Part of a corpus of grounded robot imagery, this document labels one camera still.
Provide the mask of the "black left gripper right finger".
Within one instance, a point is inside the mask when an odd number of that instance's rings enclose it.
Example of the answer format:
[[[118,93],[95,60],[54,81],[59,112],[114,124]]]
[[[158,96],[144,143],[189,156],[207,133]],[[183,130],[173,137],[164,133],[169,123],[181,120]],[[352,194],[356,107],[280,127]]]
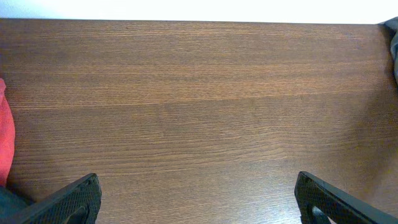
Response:
[[[302,223],[390,224],[397,218],[353,197],[309,172],[298,173],[294,195]]]

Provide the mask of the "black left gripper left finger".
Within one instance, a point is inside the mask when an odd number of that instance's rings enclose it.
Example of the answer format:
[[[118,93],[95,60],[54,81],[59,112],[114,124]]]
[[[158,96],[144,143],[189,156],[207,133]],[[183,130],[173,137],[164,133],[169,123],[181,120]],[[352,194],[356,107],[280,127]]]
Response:
[[[98,176],[88,174],[39,202],[30,201],[25,209],[1,218],[1,224],[94,223],[101,206]]]

